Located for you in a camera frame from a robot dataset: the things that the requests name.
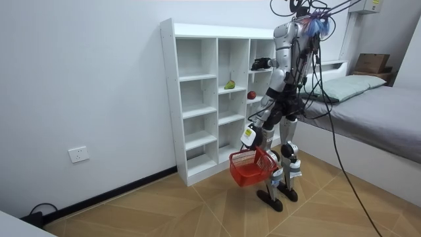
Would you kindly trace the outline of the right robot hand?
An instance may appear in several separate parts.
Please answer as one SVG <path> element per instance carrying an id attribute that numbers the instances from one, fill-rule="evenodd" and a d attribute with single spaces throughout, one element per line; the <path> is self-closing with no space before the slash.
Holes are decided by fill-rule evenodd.
<path id="1" fill-rule="evenodd" d="M 251 70 L 258 71 L 258 70 L 269 69 L 271 67 L 269 65 L 270 60 L 271 58 L 269 57 L 262 57 L 262 58 L 255 59 L 251 66 Z"/>

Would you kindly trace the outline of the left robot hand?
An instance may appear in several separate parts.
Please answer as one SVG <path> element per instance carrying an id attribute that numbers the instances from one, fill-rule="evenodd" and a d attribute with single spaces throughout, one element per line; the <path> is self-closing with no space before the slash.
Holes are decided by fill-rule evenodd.
<path id="1" fill-rule="evenodd" d="M 247 149 L 256 150 L 257 147 L 262 145 L 262 128 L 255 126 L 253 123 L 249 124 L 242 133 L 240 141 Z"/>

